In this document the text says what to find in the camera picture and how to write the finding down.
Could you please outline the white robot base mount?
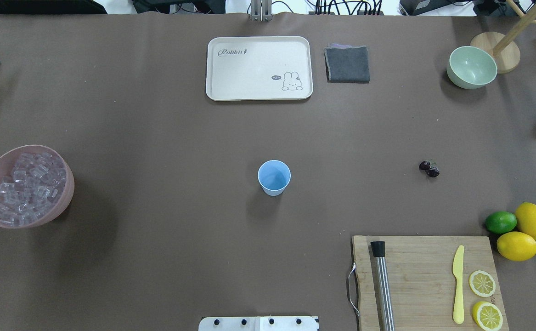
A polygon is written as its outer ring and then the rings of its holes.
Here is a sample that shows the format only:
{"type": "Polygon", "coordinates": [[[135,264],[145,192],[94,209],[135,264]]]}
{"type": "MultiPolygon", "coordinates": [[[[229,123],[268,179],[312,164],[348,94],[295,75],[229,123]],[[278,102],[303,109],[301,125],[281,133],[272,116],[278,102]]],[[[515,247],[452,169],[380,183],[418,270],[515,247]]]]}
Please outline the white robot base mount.
{"type": "Polygon", "coordinates": [[[199,331],[318,331],[313,316],[236,316],[201,319],[199,331]]]}

